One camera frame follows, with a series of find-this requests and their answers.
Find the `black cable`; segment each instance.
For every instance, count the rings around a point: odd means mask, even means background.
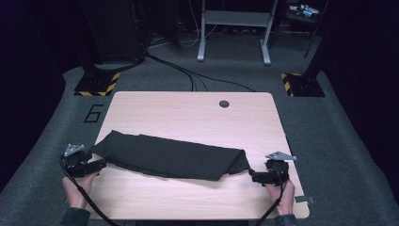
[[[214,80],[214,81],[216,81],[216,82],[224,82],[224,83],[234,84],[234,85],[236,85],[236,86],[239,86],[239,87],[248,89],[248,90],[250,90],[250,91],[256,92],[254,89],[251,89],[251,88],[249,88],[249,87],[247,87],[247,86],[244,86],[244,85],[241,85],[241,84],[238,84],[238,83],[235,83],[235,82],[226,81],[226,80],[222,80],[222,79],[216,79],[216,78],[212,78],[212,77],[209,77],[209,76],[202,75],[202,74],[200,74],[200,73],[191,72],[191,71],[189,71],[189,70],[187,70],[187,69],[185,69],[185,68],[182,68],[182,67],[177,66],[177,65],[175,65],[175,64],[173,64],[173,63],[164,61],[163,59],[160,59],[160,58],[158,58],[158,57],[156,57],[156,56],[153,56],[153,55],[151,55],[151,54],[148,53],[148,52],[146,53],[146,56],[149,57],[149,58],[151,58],[151,59],[154,59],[154,60],[156,60],[156,61],[158,61],[158,62],[161,62],[161,63],[163,63],[163,64],[166,64],[166,65],[168,65],[169,67],[172,67],[172,68],[174,68],[174,69],[176,69],[176,70],[179,70],[179,71],[181,71],[181,72],[192,73],[192,74],[195,75],[195,76],[207,78],[207,79],[210,79],[210,80]]]
[[[176,70],[179,70],[180,72],[184,73],[185,75],[188,76],[188,78],[189,78],[190,81],[191,81],[191,91],[194,91],[194,87],[196,87],[196,89],[197,89],[197,84],[195,83],[193,77],[192,77],[189,73],[187,73],[187,72],[185,72],[185,71],[179,69],[179,67],[178,67],[177,65],[174,65],[174,64],[172,64],[172,63],[170,63],[170,62],[167,62],[167,61],[164,61],[164,60],[162,60],[162,59],[160,59],[160,58],[157,58],[157,57],[155,57],[155,56],[152,56],[152,55],[150,55],[150,54],[148,54],[148,53],[147,53],[147,57],[152,58],[153,60],[158,61],[158,62],[160,62],[160,63],[166,64],[166,65],[168,65],[169,67],[172,67],[172,68],[174,68],[174,69],[176,69]]]
[[[264,213],[264,215],[257,221],[255,226],[261,226],[261,224],[264,222],[264,220],[269,216],[272,211],[279,205],[279,202],[281,201],[282,193],[284,192],[286,182],[283,184],[281,180],[281,175],[279,175],[279,172],[273,168],[273,170],[276,172],[276,174],[279,176],[279,184],[280,184],[280,194],[279,197],[275,200],[275,202],[270,206],[270,208]]]
[[[112,226],[119,226],[116,224],[114,221],[112,221],[110,218],[108,218],[101,210],[100,208],[94,203],[94,201],[90,198],[88,193],[85,191],[84,188],[82,188],[79,184],[77,184],[76,180],[70,176],[70,174],[64,169],[64,165],[62,163],[63,155],[59,157],[59,165],[61,166],[62,170],[64,171],[65,175],[73,182],[73,184],[76,186],[76,188],[79,190],[79,192],[82,194],[82,196],[85,198],[85,200],[88,202],[88,204],[93,208],[93,210],[103,219],[105,220],[109,225]]]

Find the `gray carpet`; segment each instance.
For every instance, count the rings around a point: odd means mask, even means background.
[[[197,62],[198,43],[190,48],[165,44],[149,52],[193,72],[274,96],[292,153],[298,158],[295,164],[304,192],[316,200],[310,205],[311,215],[299,220],[299,225],[399,225],[399,207],[385,176],[352,128],[326,75],[319,73],[317,77],[325,98],[293,98],[285,92],[280,74],[305,72],[317,43],[305,59],[308,41],[280,34],[270,50],[272,64],[265,66],[259,46],[261,38],[233,36],[208,40],[205,61],[201,63]],[[108,97],[74,96],[73,89],[82,75],[80,68],[64,74],[67,87],[54,116],[0,195],[0,225],[59,224],[68,205],[64,203],[58,158],[69,143],[94,144],[116,91],[191,89],[190,80],[183,73],[149,58],[121,73]],[[249,91],[232,84],[202,80],[209,91]],[[205,91],[198,80],[197,88]],[[84,123],[92,105],[104,105],[96,108],[103,112],[100,120]],[[135,225],[133,221],[117,223]],[[106,223],[91,220],[89,225]]]

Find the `wrist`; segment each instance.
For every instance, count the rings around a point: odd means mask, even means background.
[[[276,210],[279,213],[279,215],[292,215],[293,214],[293,209],[288,206],[278,205],[276,207]]]
[[[87,202],[83,197],[70,200],[70,207],[73,208],[86,209],[86,204]]]

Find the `metal bracket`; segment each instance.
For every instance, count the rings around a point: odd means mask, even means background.
[[[316,201],[312,196],[296,196],[295,197],[295,202],[306,202],[308,205],[314,204]]]
[[[286,153],[282,153],[282,152],[275,152],[275,153],[271,153],[268,154],[266,156],[266,158],[271,158],[274,160],[293,160],[296,161],[296,157],[295,156],[290,156]]]
[[[67,150],[65,150],[64,156],[68,157],[73,153],[77,153],[85,149],[85,145],[71,145],[68,144]]]

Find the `sleeve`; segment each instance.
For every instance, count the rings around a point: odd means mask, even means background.
[[[295,215],[281,215],[275,217],[276,226],[296,226]]]
[[[64,215],[60,225],[62,226],[86,226],[88,225],[88,219],[90,218],[90,212],[86,209],[69,208]]]

